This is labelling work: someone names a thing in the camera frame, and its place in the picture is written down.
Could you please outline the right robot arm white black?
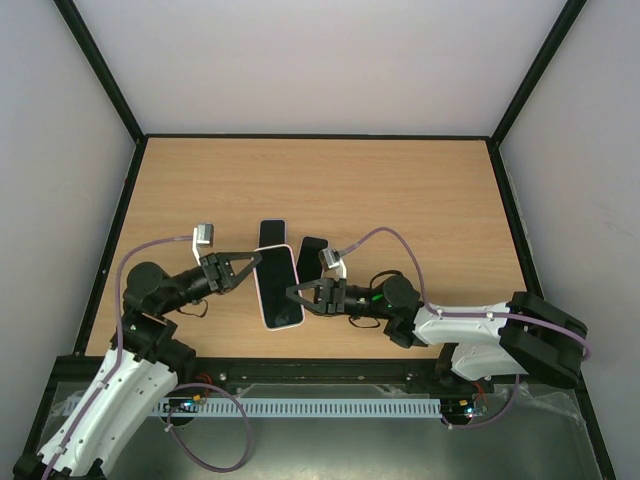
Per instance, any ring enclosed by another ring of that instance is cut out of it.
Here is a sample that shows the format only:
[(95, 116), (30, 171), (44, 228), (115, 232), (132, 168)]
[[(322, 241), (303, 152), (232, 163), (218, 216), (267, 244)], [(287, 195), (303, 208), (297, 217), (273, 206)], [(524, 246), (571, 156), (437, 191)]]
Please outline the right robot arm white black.
[(385, 335), (402, 348), (440, 346), (436, 379), (450, 392), (502, 375), (572, 389), (587, 352), (586, 325), (529, 292), (494, 305), (428, 307), (401, 272), (387, 270), (366, 287), (323, 277), (290, 286), (286, 295), (318, 316), (383, 320)]

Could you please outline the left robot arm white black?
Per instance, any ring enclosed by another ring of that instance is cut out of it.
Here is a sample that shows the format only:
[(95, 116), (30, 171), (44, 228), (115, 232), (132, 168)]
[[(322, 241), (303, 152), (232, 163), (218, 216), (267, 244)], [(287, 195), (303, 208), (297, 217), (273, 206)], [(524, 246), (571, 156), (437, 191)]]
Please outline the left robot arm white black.
[(153, 262), (117, 281), (111, 346), (64, 424), (13, 467), (17, 479), (104, 479), (151, 410), (181, 383), (194, 388), (196, 352), (174, 337), (167, 314), (240, 285), (259, 252), (211, 253), (171, 276)]

